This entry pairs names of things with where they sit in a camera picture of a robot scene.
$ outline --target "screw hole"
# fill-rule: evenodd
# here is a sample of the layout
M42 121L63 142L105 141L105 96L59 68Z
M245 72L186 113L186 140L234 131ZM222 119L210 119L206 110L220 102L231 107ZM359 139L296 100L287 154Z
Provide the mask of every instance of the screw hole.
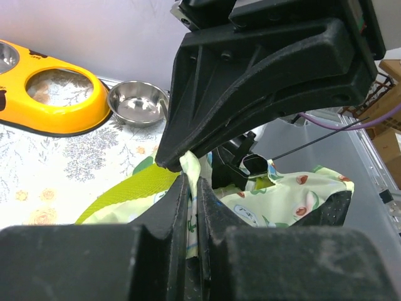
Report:
M232 60L232 52L231 51L223 51L221 54L221 58L224 61L231 61Z
M277 22L281 20L281 16L279 13L271 12L268 14L268 19L273 22Z
M351 97L346 94L338 94L334 95L331 99L336 103L344 103L349 102L351 100Z
M236 23L236 26L241 29L246 27L246 23Z
M184 23L184 24L187 25L187 26L190 25L190 23L189 23L189 21L188 21L187 19L182 18L182 19L181 19L181 22Z

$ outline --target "yellow double pet feeder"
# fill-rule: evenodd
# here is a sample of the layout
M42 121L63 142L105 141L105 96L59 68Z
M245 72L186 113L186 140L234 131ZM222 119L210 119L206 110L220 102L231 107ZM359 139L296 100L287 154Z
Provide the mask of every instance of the yellow double pet feeder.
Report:
M91 81L93 93L69 107L37 102L28 95L26 85L34 75L51 69L82 74ZM88 70L0 40L0 123L53 137L84 134L110 116L106 97L106 88Z

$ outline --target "bowl inset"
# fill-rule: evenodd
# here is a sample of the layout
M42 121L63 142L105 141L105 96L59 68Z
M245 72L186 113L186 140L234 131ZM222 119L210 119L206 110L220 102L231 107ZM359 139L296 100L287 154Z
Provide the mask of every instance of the bowl inset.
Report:
M14 47L0 42L0 74L13 69L19 62L19 53Z
M31 77L26 92L44 105L68 107L87 100L93 93L93 84L81 73L49 69Z

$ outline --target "floral tablecloth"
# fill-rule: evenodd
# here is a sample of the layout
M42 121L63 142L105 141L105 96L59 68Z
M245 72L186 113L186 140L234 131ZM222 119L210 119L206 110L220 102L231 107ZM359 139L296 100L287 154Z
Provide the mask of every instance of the floral tablecloth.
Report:
M28 85L31 97L49 105L79 103L92 92L85 77L56 70ZM0 229L74 223L157 148L163 129L135 129L112 117L88 134L51 138L0 125Z

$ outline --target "stainless steel bowl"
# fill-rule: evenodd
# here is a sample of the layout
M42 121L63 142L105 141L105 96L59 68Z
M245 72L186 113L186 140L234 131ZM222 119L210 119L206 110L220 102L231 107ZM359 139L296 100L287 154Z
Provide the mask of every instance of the stainless steel bowl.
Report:
M126 124L149 127L167 114L169 97L156 86L132 81L115 85L107 95L107 103Z
M18 64L19 53L14 47L0 42L0 74L6 73Z

